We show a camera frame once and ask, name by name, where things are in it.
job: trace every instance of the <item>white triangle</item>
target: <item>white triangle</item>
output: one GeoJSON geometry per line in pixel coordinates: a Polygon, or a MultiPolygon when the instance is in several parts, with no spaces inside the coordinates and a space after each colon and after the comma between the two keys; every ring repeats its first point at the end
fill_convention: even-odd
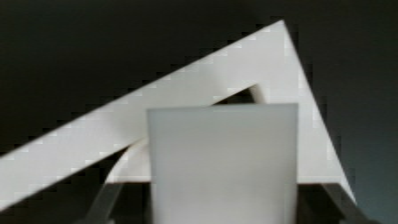
{"type": "Polygon", "coordinates": [[[258,103],[299,103],[299,183],[338,182],[354,198],[290,46],[278,22],[0,158],[0,210],[146,137],[148,108],[210,106],[249,87],[258,103]]]}

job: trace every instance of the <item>dark surface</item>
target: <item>dark surface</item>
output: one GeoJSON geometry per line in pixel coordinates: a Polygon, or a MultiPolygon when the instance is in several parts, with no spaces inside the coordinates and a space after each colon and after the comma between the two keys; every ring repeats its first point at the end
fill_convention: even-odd
{"type": "Polygon", "coordinates": [[[395,224],[395,1],[0,1],[0,151],[281,18],[359,207],[395,224]]]}

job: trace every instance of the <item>black background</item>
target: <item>black background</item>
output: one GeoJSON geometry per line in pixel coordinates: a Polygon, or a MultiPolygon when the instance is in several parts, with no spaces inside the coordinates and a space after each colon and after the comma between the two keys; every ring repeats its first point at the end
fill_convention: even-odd
{"type": "Polygon", "coordinates": [[[2,154],[285,19],[359,207],[395,224],[393,2],[2,0],[2,154]]]}

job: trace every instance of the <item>white rectangular block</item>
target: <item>white rectangular block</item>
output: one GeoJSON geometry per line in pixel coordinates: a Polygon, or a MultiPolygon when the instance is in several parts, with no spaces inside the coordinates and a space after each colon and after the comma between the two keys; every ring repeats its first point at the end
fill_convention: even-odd
{"type": "Polygon", "coordinates": [[[297,104],[150,109],[155,224],[294,224],[297,104]]]}

